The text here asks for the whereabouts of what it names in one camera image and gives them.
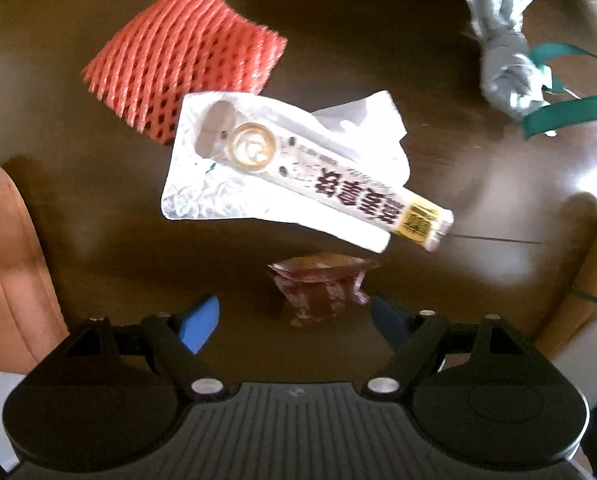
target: snack package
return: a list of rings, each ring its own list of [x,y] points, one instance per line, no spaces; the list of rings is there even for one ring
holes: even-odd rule
[[[243,92],[185,96],[166,218],[296,222],[383,252],[390,233],[435,250],[451,211],[403,185],[405,127],[388,92],[309,113]]]
[[[367,304],[370,297],[361,290],[361,283],[365,273],[378,266],[374,260],[319,253],[272,264],[270,269],[287,298],[283,317],[294,326],[305,326]]]

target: ribbed black surface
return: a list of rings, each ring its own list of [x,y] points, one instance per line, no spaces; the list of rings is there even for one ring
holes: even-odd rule
[[[457,462],[424,440],[396,404],[351,384],[245,383],[232,399],[196,406],[156,452],[107,472],[70,474],[26,463],[13,480],[575,480],[563,462],[493,472]]]

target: yellow label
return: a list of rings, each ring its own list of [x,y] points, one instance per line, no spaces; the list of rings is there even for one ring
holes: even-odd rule
[[[392,231],[416,244],[424,245],[430,234],[438,228],[440,218],[441,208],[417,195]]]

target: white paper wrapper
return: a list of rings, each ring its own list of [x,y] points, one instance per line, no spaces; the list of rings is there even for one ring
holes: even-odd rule
[[[185,96],[161,209],[166,218],[259,218],[295,222],[380,253],[385,230],[252,174],[202,158],[194,146],[210,107],[225,100],[358,164],[377,179],[402,187],[410,174],[400,140],[405,126],[388,92],[313,114],[268,97],[239,92]]]

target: crumpled paper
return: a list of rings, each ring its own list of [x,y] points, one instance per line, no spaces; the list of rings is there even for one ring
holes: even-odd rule
[[[488,102],[517,121],[549,104],[545,75],[527,56],[521,29],[532,0],[466,0],[482,47],[481,91]]]
[[[351,306],[367,304],[370,297],[361,290],[361,283],[365,273],[378,266],[365,258],[319,253],[290,258],[270,265],[270,269],[286,298],[282,315],[293,326],[306,326],[336,317]]]
[[[353,160],[385,184],[409,178],[400,146],[405,126],[389,92],[314,113],[282,101],[239,92],[185,96],[163,189],[161,209],[170,220],[259,218],[295,222],[380,253],[390,233],[252,174],[202,158],[194,146],[210,107],[225,100]]]

